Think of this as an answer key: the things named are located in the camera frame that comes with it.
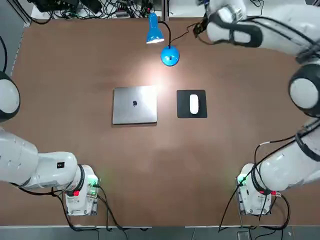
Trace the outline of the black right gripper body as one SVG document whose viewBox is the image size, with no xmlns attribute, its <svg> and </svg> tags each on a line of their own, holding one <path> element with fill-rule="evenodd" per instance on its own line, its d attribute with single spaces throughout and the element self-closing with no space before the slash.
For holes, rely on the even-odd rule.
<svg viewBox="0 0 320 240">
<path fill-rule="evenodd" d="M 197 38 L 201 33 L 207 29 L 208 19 L 203 18 L 200 22 L 197 22 L 193 28 L 193 35 Z"/>
</svg>

